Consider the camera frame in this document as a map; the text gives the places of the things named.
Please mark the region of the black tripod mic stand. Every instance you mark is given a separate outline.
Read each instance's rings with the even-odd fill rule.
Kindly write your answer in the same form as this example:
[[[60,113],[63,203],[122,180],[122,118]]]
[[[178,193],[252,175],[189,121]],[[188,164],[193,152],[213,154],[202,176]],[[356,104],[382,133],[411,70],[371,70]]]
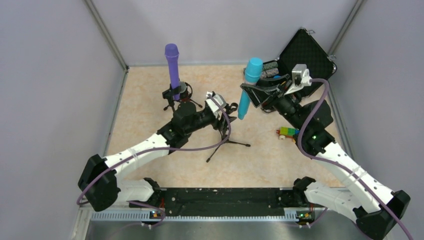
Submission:
[[[223,141],[224,139],[226,139],[224,142],[223,142],[223,144],[236,144],[236,145],[242,145],[242,146],[245,146],[245,147],[251,147],[251,145],[250,144],[248,144],[248,143],[242,143],[242,142],[237,142],[237,141],[233,141],[233,140],[231,140],[230,138],[229,138],[229,134],[228,134],[228,136],[220,136],[221,137],[221,141]]]

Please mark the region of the cyan toy microphone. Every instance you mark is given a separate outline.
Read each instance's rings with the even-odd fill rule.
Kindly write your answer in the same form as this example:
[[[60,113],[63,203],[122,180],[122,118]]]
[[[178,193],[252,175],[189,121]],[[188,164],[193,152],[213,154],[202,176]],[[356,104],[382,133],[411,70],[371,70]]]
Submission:
[[[240,86],[242,89],[237,117],[243,120],[248,112],[251,98],[249,94],[253,87],[256,85],[263,71],[263,60],[258,57],[252,57],[244,70],[244,83]]]

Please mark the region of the shock mount tripod stand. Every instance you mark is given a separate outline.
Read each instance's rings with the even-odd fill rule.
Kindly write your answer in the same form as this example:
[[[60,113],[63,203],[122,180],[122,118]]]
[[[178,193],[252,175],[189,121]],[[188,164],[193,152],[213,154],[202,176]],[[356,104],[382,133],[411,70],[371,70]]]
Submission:
[[[175,102],[177,103],[192,102],[195,105],[197,105],[199,108],[203,108],[201,104],[197,103],[196,101],[192,99],[192,96],[193,96],[192,86],[189,83],[184,81],[180,81],[179,83],[181,86],[180,94],[174,96]]]

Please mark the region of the black round base stand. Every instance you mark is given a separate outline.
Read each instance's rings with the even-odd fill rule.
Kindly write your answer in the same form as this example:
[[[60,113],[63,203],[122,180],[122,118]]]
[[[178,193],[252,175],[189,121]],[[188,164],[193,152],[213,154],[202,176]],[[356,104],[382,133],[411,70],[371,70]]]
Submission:
[[[169,85],[169,89],[162,92],[162,98],[167,100],[168,105],[163,108],[166,111],[168,108],[172,109],[172,112],[175,112],[175,99],[174,96],[180,94],[181,86],[172,88],[172,85]]]

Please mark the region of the purple toy microphone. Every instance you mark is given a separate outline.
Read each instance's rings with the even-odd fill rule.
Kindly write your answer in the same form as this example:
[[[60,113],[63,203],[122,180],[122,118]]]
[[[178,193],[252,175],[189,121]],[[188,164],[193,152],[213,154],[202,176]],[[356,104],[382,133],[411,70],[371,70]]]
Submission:
[[[179,78],[179,49],[175,43],[168,43],[165,46],[164,52],[165,58],[168,64],[170,86],[172,90],[175,90],[180,87],[180,78]]]

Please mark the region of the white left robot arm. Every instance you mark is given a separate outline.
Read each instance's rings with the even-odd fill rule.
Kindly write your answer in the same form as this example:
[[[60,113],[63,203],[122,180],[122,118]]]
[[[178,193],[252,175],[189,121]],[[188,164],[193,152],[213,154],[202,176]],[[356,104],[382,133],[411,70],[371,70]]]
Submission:
[[[141,166],[183,147],[193,132],[212,126],[214,130],[231,127],[231,113],[237,103],[228,104],[208,98],[201,111],[192,102],[183,102],[173,111],[171,120],[146,140],[113,155],[92,155],[86,162],[77,182],[81,190],[76,203],[89,204],[96,211],[103,211],[117,201],[138,200],[146,202],[153,194],[150,184],[135,184],[136,189],[124,187],[123,178]]]

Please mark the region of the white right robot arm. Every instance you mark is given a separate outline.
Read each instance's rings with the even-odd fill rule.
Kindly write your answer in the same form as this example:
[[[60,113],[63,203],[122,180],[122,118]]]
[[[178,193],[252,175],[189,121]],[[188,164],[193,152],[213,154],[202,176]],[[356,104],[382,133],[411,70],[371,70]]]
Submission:
[[[384,239],[394,226],[399,226],[407,238],[412,239],[401,221],[410,196],[376,180],[327,132],[327,126],[333,121],[326,101],[330,86],[325,79],[320,78],[318,82],[324,86],[321,97],[306,105],[295,101],[292,90],[284,84],[263,87],[243,83],[241,89],[255,107],[265,105],[275,109],[297,129],[294,139],[299,151],[319,162],[348,189],[348,193],[339,192],[304,177],[295,183],[295,187],[308,202],[345,216],[372,240]]]

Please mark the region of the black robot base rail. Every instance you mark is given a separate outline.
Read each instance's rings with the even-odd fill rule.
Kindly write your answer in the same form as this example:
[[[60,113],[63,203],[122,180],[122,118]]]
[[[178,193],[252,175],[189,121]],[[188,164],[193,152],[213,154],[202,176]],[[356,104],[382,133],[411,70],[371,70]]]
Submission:
[[[313,221],[319,205],[291,188],[158,188],[145,204],[165,210],[168,217],[285,217]]]

